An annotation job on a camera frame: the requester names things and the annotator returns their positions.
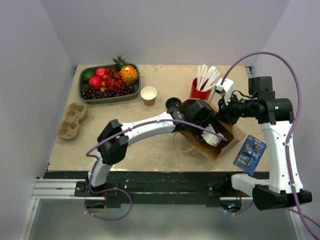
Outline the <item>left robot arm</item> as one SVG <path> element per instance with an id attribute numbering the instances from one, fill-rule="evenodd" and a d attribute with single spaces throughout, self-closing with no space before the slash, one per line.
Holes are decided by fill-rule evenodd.
<path id="1" fill-rule="evenodd" d="M 163 134 L 190 131 L 200 141 L 217 146 L 225 137 L 214 130 L 213 108 L 203 99 L 192 104 L 170 100 L 167 111 L 140 121 L 119 123 L 111 120 L 97 137 L 97 155 L 88 172 L 86 191 L 99 196 L 113 165 L 122 161 L 127 148 L 139 141 Z"/>

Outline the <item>brown paper bag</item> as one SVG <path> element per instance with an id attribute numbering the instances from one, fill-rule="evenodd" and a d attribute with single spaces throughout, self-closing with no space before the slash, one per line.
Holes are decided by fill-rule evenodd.
<path id="1" fill-rule="evenodd" d="M 214 130 L 222 133 L 224 139 L 226 139 L 222 139 L 216 147 L 198 139 L 195 135 L 195 130 L 198 128 L 185 123 L 177 123 L 174 129 L 175 132 L 182 134 L 195 149 L 211 161 L 215 161 L 229 152 L 246 136 L 236 125 L 230 125 L 216 120 L 215 115 L 218 113 L 217 109 L 203 99 L 188 99 L 179 106 L 168 109 L 167 113 L 175 120 L 189 122 L 194 125 L 196 125 L 195 122 L 198 120 L 206 120 L 209 117 L 214 118 Z"/>

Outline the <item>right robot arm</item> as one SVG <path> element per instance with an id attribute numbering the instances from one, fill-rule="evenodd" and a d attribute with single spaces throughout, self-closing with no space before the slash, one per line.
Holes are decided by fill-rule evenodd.
<path id="1" fill-rule="evenodd" d="M 248 80 L 248 96 L 238 99 L 234 82 L 219 79 L 214 91 L 222 96 L 218 101 L 217 119 L 234 125 L 239 118 L 255 118 L 266 143 L 269 179 L 261 180 L 245 173 L 234 174 L 223 183 L 223 192 L 230 197 L 239 191 L 251 196 L 259 210 L 295 207 L 312 201 L 312 193 L 300 180 L 291 127 L 295 115 L 287 98 L 276 98 L 270 76 Z"/>

